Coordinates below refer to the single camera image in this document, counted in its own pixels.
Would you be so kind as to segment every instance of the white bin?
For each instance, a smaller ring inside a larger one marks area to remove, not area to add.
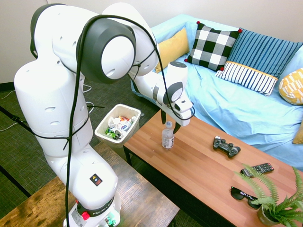
[[[135,121],[126,132],[126,135],[121,140],[114,140],[105,135],[105,131],[108,128],[108,120],[110,117],[117,118],[119,116],[127,117],[131,119],[136,116]],[[95,130],[95,135],[98,139],[106,143],[113,151],[115,151],[120,157],[126,161],[126,156],[123,150],[123,145],[139,130],[139,119],[141,111],[124,104],[117,104],[108,114],[103,118],[101,123]]]

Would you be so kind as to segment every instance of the fern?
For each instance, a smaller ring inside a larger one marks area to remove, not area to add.
[[[277,187],[266,175],[257,172],[249,165],[243,164],[249,173],[264,184],[269,192],[270,196],[267,196],[264,189],[260,186],[259,182],[256,182],[252,178],[247,177],[244,174],[235,172],[236,175],[246,181],[250,187],[252,187],[257,199],[252,201],[252,204],[262,205],[264,210],[268,210],[271,217],[275,218],[281,224],[286,227],[298,227],[294,220],[303,223],[303,181],[299,170],[293,167],[295,174],[296,192],[289,198],[287,196],[282,203],[277,205],[279,200]]]
[[[285,206],[291,204],[296,199],[302,200],[302,198],[303,198],[303,182],[302,182],[301,175],[299,173],[299,170],[297,170],[295,167],[293,167],[293,170],[294,170],[294,174],[295,174],[295,184],[296,184],[297,190],[291,197],[289,197],[289,199],[284,204]]]

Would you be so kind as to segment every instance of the light blue couch cover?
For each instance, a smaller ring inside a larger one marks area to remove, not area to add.
[[[239,29],[179,15],[153,27],[152,31],[160,43],[185,27],[191,50],[198,20],[218,30]],[[194,103],[195,116],[303,171],[303,145],[292,143],[303,119],[303,106],[289,104],[278,91],[278,85],[284,76],[303,67],[303,47],[287,65],[270,97],[217,78],[214,76],[215,72],[208,68],[184,62],[188,54],[177,61],[185,63],[188,67],[186,93]]]

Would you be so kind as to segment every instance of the plant pot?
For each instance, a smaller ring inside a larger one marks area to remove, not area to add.
[[[258,210],[258,218],[266,226],[274,226],[280,224],[279,221],[269,215],[269,211],[263,210],[263,206],[261,206]]]

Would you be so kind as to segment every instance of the bottle cap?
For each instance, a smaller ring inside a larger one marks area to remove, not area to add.
[[[172,127],[172,122],[170,121],[166,122],[165,126],[170,129]]]

